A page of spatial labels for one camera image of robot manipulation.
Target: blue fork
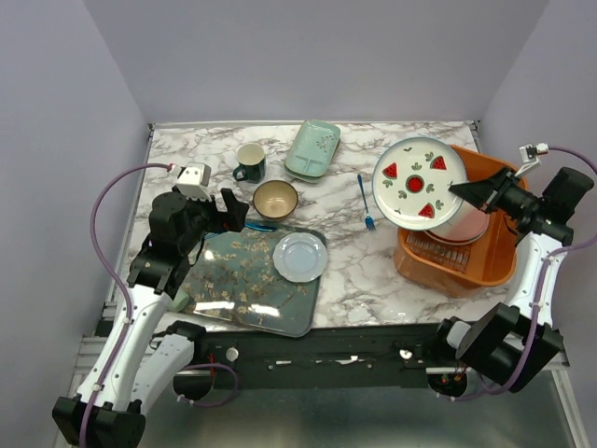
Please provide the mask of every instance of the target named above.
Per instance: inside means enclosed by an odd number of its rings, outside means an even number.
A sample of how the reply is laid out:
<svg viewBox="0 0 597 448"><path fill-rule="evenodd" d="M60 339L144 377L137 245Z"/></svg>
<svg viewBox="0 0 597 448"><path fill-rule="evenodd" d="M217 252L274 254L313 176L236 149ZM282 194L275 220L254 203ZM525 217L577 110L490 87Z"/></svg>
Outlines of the blue fork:
<svg viewBox="0 0 597 448"><path fill-rule="evenodd" d="M369 231L375 231L375 223L373 222L373 218L369 214L369 207L367 207L367 199L365 199L365 189L363 188L363 177L358 175L356 177L358 179L358 185L361 188L361 194L363 195L363 202L365 203L365 210L367 211L367 216L365 217L365 225L367 226Z"/></svg>

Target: mug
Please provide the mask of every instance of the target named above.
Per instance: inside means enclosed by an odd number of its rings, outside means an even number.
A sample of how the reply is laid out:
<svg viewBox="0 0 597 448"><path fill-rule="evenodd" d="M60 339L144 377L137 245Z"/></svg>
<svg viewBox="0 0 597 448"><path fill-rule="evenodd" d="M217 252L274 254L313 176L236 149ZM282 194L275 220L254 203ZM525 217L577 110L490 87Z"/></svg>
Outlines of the mug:
<svg viewBox="0 0 597 448"><path fill-rule="evenodd" d="M236 155L239 166L232 172L236 180L248 180L258 184L265 177L265 151L257 143L247 143L239 147Z"/></svg>

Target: marble tabletop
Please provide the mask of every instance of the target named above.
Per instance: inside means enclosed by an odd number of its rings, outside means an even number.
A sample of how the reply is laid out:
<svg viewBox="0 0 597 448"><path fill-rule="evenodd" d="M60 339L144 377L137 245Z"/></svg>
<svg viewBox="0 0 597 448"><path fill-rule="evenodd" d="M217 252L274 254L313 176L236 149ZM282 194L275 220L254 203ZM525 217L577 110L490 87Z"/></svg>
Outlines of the marble tabletop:
<svg viewBox="0 0 597 448"><path fill-rule="evenodd" d="M438 322L444 317L477 319L502 301L505 287L483 289L470 299L446 297L405 279L396 272L393 253L396 226L385 219L371 197L370 179L377 159L393 143L417 135L433 136L445 143L474 149L464 122L408 122L340 124L340 146L319 184L308 184L284 172L287 150L299 125L156 129L149 161L185 165L190 161L211 166L210 189L232 188L236 196L251 202L257 185L236 182L236 149L257 142L267 153L265 180L291 182L299 195L299 206L285 224L322 232L328 240L329 262L322 276L314 327L408 324ZM364 205L356 175L365 180L366 194L376 232L364 224ZM136 255L148 233L151 201L172 188L173 178L161 170L148 170L132 229L128 262ZM259 218L251 208L249 218ZM198 322L208 330L230 329L218 321L193 315L168 313L160 323L165 328L176 319Z"/></svg>

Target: watermelon slice design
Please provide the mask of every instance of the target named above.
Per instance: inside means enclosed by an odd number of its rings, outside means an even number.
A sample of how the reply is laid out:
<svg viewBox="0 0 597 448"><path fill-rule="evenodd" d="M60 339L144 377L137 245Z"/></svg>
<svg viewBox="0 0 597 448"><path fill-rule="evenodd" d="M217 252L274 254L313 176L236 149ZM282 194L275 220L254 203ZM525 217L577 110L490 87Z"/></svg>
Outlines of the watermelon slice design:
<svg viewBox="0 0 597 448"><path fill-rule="evenodd" d="M433 208L433 205L431 203L428 203L419 212L420 217L434 217L435 215L436 215L436 210Z"/></svg>
<svg viewBox="0 0 597 448"><path fill-rule="evenodd" d="M445 170L446 162L444 161L444 158L442 156L435 157L431 161L431 165L429 165L429 168L431 168L432 170Z"/></svg>
<svg viewBox="0 0 597 448"><path fill-rule="evenodd" d="M385 170L382 171L383 175L385 175L388 179L396 179L398 178L398 165L392 163L388 166Z"/></svg>
<svg viewBox="0 0 597 448"><path fill-rule="evenodd" d="M425 182L419 175L412 175L407 179L407 190L411 193L418 193L423 189Z"/></svg>

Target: dish rack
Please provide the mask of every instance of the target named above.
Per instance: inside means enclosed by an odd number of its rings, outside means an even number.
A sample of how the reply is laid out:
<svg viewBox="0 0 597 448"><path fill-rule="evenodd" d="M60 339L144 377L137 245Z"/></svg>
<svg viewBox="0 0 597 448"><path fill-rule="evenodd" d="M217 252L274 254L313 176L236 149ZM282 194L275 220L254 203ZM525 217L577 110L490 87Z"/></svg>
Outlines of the dish rack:
<svg viewBox="0 0 597 448"><path fill-rule="evenodd" d="M487 178L505 166L516 170L505 161L456 145L451 147L463 160L469 181ZM528 189L526 179L520 185ZM487 231L468 245L447 245L422 231L399 229L394 254L396 270L409 280L453 297L468 297L481 287L502 285L516 266L512 227L504 212L492 213Z"/></svg>

